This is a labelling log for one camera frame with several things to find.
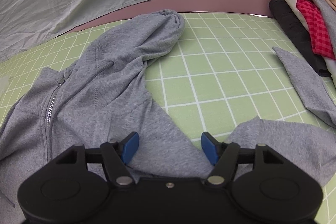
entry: metal pin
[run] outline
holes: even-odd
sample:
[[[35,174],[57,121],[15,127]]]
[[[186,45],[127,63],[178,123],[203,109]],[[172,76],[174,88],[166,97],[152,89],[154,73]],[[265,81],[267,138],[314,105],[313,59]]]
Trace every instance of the metal pin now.
[[[172,182],[167,182],[167,183],[166,183],[166,187],[167,187],[167,188],[173,188],[174,186],[175,186],[175,184],[172,183]]]
[[[129,185],[133,182],[133,179],[127,176],[122,176],[122,177],[118,177],[115,180],[116,183],[118,183],[119,185]]]
[[[213,185],[220,185],[225,181],[225,179],[221,176],[210,176],[208,177],[208,182]]]

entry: black folded garment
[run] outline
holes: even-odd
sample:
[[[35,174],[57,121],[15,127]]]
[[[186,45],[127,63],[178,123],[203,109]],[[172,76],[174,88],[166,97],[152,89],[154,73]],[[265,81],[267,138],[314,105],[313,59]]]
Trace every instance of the black folded garment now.
[[[280,27],[319,76],[330,76],[322,56],[313,53],[309,32],[285,0],[271,0],[269,9]]]

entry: stack of clothes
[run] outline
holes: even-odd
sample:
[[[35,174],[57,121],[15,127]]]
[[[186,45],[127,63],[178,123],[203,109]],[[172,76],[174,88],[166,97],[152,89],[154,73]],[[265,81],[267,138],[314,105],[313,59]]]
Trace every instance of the stack of clothes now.
[[[336,0],[271,0],[269,8],[315,72],[336,84]]]

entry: zipper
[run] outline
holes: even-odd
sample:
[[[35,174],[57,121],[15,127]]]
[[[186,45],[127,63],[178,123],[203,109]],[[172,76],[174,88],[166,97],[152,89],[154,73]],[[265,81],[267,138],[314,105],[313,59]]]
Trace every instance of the zipper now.
[[[61,85],[63,85],[64,82],[65,82],[65,79],[64,79],[64,76],[62,76],[62,78],[58,80],[57,87],[51,96],[51,100],[49,102],[48,111],[47,111],[47,125],[50,124],[51,114],[53,113],[53,107],[54,107],[54,103],[55,103],[58,90],[61,87]]]

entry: zipper pull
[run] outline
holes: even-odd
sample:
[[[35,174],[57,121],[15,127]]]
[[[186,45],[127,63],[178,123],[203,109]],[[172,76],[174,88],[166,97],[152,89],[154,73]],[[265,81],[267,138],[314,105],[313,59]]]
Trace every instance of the zipper pull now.
[[[63,76],[61,79],[58,80],[57,86],[63,85],[64,82],[65,82],[65,79],[64,79],[64,76]]]

